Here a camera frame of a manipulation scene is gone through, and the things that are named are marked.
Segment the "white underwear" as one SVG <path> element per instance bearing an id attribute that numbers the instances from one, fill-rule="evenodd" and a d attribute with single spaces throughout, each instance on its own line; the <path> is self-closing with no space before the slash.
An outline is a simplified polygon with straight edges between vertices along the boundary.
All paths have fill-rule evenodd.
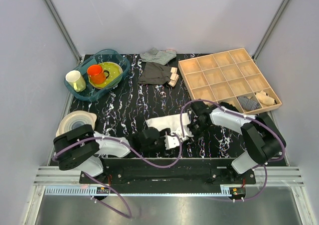
<path id="1" fill-rule="evenodd" d="M 177 133 L 178 135 L 181 136 L 181 134 L 184 134 L 184 130 L 188 129 L 187 126 L 190 124 L 190 120 L 189 120 L 188 114 L 183 113 L 182 114 L 183 127 L 181 127 L 181 123 L 180 123 L 180 114 L 150 118 L 146 121 L 146 124 L 148 127 L 154 127 L 158 131 L 162 131 L 164 129 L 169 128 L 171 132 Z"/>

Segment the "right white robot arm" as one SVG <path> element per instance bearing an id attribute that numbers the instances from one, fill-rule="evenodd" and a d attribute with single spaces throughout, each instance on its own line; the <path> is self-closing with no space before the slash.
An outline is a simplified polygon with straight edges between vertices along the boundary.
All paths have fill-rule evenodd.
<path id="1" fill-rule="evenodd" d="M 217 103 L 210 105 L 204 100 L 193 100 L 189 104 L 196 119 L 187 127 L 194 136 L 202 134 L 213 125 L 242 135 L 246 150 L 232 161 L 232 168 L 226 171 L 229 182 L 240 182 L 245 172 L 274 161 L 276 155 L 285 152 L 286 142 L 267 113 L 247 115 Z"/>

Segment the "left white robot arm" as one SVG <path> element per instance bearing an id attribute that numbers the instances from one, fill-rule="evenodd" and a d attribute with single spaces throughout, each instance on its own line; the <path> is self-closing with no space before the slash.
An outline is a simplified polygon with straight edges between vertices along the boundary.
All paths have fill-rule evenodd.
<path id="1" fill-rule="evenodd" d="M 103 183 L 108 171 L 103 168 L 98 155 L 124 158 L 130 153 L 145 155 L 166 149 L 167 132 L 148 128 L 127 137 L 112 137 L 93 130 L 90 124 L 77 122 L 63 126 L 53 140 L 55 155 L 52 160 L 62 171 L 78 168 L 90 174 L 96 183 Z"/>

